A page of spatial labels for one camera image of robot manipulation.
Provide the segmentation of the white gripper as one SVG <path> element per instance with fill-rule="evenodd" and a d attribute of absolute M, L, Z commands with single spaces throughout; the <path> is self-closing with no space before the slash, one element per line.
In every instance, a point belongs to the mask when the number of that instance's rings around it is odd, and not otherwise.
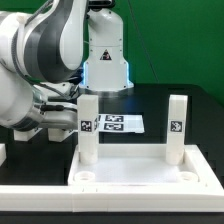
<path fill-rule="evenodd" d="M 67 102 L 48 102 L 41 106 L 40 128 L 70 130 L 78 127 L 77 105 Z"/>

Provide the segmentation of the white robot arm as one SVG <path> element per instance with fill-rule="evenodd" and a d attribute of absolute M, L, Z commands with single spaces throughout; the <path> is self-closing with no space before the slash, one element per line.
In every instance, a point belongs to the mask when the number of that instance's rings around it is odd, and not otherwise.
<path fill-rule="evenodd" d="M 75 129 L 69 95 L 42 92 L 84 69 L 81 87 L 120 92 L 133 87 L 123 57 L 123 21 L 115 0 L 47 0 L 35 13 L 0 11 L 0 126 Z"/>

